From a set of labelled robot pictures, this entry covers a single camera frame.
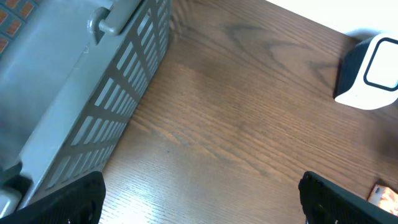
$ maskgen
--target gray handle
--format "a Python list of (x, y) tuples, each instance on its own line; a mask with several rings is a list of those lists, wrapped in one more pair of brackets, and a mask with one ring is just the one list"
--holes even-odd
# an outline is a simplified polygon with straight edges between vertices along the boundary
[(111, 8), (106, 19), (99, 22), (99, 29), (109, 35), (119, 35), (141, 0), (119, 0)]
[(119, 0), (112, 5), (110, 11), (100, 7), (92, 13), (87, 29), (94, 45), (97, 45), (102, 37), (103, 33), (99, 31), (119, 35), (140, 2), (141, 0)]

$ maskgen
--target black and white object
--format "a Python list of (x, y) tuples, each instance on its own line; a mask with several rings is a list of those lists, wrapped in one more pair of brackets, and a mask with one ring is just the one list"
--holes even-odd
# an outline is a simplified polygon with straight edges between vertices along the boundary
[(343, 60), (335, 101), (363, 110), (398, 98), (398, 38), (379, 34), (359, 43)]

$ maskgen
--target basket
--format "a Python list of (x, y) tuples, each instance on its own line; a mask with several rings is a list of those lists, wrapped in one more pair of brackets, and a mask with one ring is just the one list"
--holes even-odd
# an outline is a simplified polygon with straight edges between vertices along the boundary
[(20, 208), (103, 169), (165, 54), (170, 11), (171, 0), (144, 0), (120, 34), (92, 33), (22, 148), (21, 175), (33, 184)]

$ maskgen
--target black outline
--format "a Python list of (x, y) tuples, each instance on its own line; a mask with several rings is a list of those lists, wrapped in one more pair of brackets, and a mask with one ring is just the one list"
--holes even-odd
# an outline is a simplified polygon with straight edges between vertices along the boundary
[(382, 89), (382, 90), (396, 91), (396, 90), (398, 90), (398, 84), (397, 84), (394, 88), (388, 88), (388, 87), (383, 86), (383, 85), (379, 85), (379, 84), (375, 84), (375, 83), (373, 83), (373, 82), (369, 82), (368, 79), (366, 78), (367, 75), (368, 75), (368, 71), (369, 71), (369, 69), (371, 68), (371, 65), (372, 65), (374, 56), (376, 55), (377, 49), (379, 48), (379, 45), (380, 45), (381, 42), (383, 42), (383, 41), (391, 42), (391, 43), (393, 43), (393, 44), (398, 44), (398, 40), (394, 40), (394, 39), (391, 39), (391, 38), (388, 38), (388, 37), (384, 37), (384, 38), (381, 38), (381, 39), (379, 40), (379, 42), (376, 44), (376, 47), (374, 48), (374, 51), (373, 51), (371, 60), (369, 61), (368, 67), (366, 68), (365, 74), (364, 74), (364, 76), (363, 76), (363, 81), (365, 82), (365, 84), (367, 84), (367, 85), (369, 85), (369, 86), (373, 86), (373, 87), (376, 87), (376, 88), (380, 88), (380, 89)]

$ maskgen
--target wooden table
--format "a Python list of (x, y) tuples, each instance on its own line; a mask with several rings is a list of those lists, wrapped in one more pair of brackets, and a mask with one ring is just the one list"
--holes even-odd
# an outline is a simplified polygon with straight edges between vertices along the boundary
[(398, 110), (336, 103), (355, 40), (264, 0), (173, 0), (169, 49), (104, 169), (101, 223), (304, 223), (313, 170), (398, 186)]

